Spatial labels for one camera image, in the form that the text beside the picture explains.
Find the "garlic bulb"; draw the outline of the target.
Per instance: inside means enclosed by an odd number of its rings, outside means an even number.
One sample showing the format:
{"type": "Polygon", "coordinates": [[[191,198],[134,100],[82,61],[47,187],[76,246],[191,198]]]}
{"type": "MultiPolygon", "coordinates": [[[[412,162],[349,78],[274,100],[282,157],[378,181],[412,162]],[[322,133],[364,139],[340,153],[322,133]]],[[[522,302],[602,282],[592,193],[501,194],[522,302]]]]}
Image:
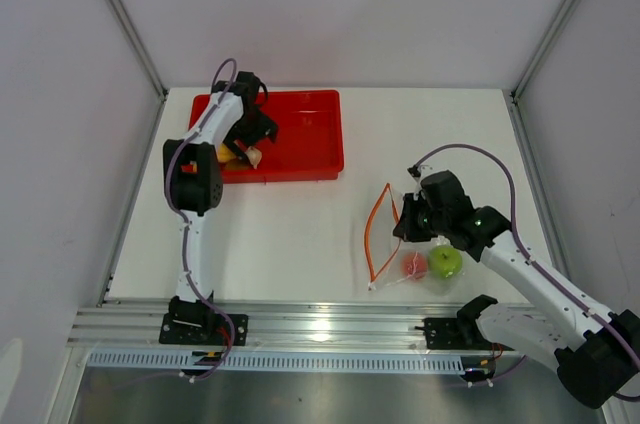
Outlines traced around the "garlic bulb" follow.
{"type": "Polygon", "coordinates": [[[247,156],[248,164],[253,169],[257,169],[263,157],[262,152],[258,148],[251,146],[246,149],[245,154],[247,156]]]}

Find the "small pink peach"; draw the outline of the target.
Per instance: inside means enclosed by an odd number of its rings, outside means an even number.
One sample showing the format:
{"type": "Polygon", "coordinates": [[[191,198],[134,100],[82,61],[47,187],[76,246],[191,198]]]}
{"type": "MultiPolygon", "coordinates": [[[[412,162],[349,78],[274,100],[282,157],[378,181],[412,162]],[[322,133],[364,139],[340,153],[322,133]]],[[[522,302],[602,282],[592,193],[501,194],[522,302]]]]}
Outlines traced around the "small pink peach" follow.
{"type": "Polygon", "coordinates": [[[428,260],[419,252],[407,252],[401,259],[403,275],[410,280],[423,279],[428,272],[428,260]]]}

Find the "yellow lemon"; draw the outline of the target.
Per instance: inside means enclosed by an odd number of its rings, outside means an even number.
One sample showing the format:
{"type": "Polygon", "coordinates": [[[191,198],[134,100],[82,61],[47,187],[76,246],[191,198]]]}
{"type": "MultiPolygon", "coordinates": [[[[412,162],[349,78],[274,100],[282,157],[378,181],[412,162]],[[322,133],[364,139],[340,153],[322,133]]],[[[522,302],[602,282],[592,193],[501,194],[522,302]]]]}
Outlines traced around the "yellow lemon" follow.
{"type": "Polygon", "coordinates": [[[218,163],[222,166],[225,166],[230,162],[239,162],[238,156],[225,144],[221,144],[216,148],[216,158],[218,163]]]}

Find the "green apple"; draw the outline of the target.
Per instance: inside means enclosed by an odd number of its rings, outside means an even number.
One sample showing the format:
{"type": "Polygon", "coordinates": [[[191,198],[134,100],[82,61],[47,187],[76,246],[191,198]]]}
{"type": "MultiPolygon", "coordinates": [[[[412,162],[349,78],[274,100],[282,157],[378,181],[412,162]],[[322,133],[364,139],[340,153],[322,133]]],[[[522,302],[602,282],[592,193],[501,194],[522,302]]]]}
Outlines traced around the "green apple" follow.
{"type": "Polygon", "coordinates": [[[438,245],[429,251],[428,261],[432,273],[441,279],[449,279],[460,273],[463,259],[460,252],[450,245],[438,245]]]}

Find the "red plastic bin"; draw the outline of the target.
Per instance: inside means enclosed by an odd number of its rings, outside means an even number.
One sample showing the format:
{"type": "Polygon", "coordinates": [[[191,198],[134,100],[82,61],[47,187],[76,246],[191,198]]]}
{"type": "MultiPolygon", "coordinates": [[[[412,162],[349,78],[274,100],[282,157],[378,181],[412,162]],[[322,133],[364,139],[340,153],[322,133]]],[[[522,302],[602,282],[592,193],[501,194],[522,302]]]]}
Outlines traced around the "red plastic bin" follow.
{"type": "Polygon", "coordinates": [[[340,97],[336,90],[276,91],[260,96],[261,110],[279,126],[274,142],[257,144],[255,169],[220,167],[226,184],[327,181],[344,168],[340,97]]]}

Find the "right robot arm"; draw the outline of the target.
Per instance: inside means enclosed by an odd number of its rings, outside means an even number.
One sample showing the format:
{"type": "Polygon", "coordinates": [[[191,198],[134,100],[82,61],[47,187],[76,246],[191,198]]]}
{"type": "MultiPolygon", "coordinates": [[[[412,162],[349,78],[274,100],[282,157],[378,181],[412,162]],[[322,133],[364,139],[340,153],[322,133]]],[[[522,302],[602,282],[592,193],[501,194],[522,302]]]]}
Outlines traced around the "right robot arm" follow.
{"type": "Polygon", "coordinates": [[[444,238],[515,287],[542,315],[536,321],[479,296],[456,324],[468,347],[504,344],[544,365],[569,394],[598,409],[639,373],[639,317],[616,313],[577,288],[554,267],[537,261],[516,234],[514,219],[491,206],[476,207],[449,170],[426,174],[412,166],[416,188],[403,197],[395,237],[404,242],[444,238]]]}

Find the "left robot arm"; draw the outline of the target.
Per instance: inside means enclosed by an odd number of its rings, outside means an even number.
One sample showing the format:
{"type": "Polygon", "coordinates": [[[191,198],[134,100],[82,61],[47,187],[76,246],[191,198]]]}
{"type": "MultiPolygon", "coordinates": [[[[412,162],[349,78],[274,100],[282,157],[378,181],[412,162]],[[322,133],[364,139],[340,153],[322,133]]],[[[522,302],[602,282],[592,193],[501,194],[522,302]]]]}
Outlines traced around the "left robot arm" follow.
{"type": "Polygon", "coordinates": [[[203,236],[222,199],[222,170],[228,164],[254,170],[262,161],[257,144],[274,142],[278,125],[263,111],[268,89],[254,73],[216,78],[200,117],[180,139],[163,144],[164,197],[181,220],[181,266],[168,315],[197,344],[217,331],[212,308],[212,246],[203,236]]]}

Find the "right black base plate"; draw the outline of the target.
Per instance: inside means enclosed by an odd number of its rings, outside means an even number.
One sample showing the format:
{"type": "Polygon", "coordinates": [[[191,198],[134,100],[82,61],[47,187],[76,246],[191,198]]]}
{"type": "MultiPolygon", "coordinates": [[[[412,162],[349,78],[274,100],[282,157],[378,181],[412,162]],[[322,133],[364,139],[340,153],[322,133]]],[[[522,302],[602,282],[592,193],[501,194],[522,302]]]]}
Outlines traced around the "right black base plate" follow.
{"type": "Polygon", "coordinates": [[[476,324],[458,317],[426,317],[415,326],[430,350],[481,351],[492,344],[480,334],[476,324]]]}

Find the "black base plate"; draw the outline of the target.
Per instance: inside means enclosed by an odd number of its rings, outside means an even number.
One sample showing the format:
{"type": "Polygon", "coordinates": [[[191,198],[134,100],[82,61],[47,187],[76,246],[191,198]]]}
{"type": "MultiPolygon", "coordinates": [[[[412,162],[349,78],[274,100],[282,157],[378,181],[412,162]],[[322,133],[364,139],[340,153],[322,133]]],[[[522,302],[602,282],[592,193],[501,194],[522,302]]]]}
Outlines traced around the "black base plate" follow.
{"type": "Polygon", "coordinates": [[[415,326],[430,350],[481,351],[492,344],[480,334],[476,324],[458,317],[426,317],[415,326]]]}
{"type": "Polygon", "coordinates": [[[233,339],[233,346],[246,344],[249,317],[246,314],[230,314],[232,325],[216,315],[208,321],[193,321],[171,314],[163,316],[159,343],[183,346],[224,346],[233,339]]]}

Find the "right frame post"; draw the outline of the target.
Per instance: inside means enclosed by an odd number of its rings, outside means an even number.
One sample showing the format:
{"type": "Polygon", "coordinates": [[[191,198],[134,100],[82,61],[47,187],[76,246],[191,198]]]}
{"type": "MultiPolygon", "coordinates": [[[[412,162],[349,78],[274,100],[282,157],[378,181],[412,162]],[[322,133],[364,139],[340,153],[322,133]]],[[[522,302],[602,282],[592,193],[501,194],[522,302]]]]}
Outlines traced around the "right frame post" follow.
{"type": "Polygon", "coordinates": [[[511,99],[516,105],[522,100],[526,90],[541,70],[580,2],[581,0],[560,0],[531,57],[510,92],[511,99]]]}

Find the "frame post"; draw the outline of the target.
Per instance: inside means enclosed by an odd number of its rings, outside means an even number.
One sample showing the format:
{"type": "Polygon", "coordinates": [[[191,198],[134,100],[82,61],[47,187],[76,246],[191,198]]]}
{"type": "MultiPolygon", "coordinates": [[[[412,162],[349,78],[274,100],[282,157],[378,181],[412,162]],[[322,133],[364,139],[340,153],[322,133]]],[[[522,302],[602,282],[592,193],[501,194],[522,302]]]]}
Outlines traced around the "frame post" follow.
{"type": "Polygon", "coordinates": [[[124,0],[105,0],[105,2],[151,87],[161,99],[165,98],[168,90],[160,77],[157,67],[139,34],[124,0]]]}
{"type": "Polygon", "coordinates": [[[580,2],[581,0],[560,0],[531,57],[510,92],[511,99],[516,105],[522,100],[526,90],[541,70],[580,2]]]}

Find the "left frame post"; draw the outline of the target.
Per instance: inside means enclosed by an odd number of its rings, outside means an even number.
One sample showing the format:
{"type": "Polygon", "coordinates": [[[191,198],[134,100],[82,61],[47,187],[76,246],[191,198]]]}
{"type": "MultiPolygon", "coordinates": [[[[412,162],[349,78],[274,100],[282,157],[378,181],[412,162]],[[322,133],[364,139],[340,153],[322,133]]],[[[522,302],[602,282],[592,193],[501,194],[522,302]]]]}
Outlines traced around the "left frame post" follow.
{"type": "Polygon", "coordinates": [[[139,34],[124,0],[105,0],[105,2],[151,87],[161,99],[165,98],[168,90],[160,77],[157,67],[139,34]]]}

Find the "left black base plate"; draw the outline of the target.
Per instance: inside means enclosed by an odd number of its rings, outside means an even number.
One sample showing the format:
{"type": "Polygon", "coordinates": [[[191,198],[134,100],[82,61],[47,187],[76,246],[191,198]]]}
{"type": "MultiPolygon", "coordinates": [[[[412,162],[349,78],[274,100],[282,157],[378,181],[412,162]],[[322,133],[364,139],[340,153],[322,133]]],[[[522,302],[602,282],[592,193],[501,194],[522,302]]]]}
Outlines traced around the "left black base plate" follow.
{"type": "Polygon", "coordinates": [[[246,314],[230,314],[232,325],[216,315],[208,321],[193,321],[171,314],[163,316],[159,343],[183,346],[224,346],[233,339],[233,346],[246,344],[249,317],[246,314]]]}

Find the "aluminium rail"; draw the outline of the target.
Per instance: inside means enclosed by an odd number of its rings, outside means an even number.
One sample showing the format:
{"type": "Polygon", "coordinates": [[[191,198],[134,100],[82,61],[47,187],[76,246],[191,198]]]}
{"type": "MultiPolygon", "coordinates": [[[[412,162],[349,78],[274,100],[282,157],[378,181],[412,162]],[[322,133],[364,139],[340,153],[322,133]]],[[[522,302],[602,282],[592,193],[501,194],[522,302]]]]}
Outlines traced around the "aluminium rail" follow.
{"type": "MultiPolygon", "coordinates": [[[[426,348],[427,317],[454,317],[461,305],[226,303],[245,314],[241,351],[407,354],[426,348]]],[[[107,302],[77,311],[69,347],[159,348],[164,301],[107,302]]]]}

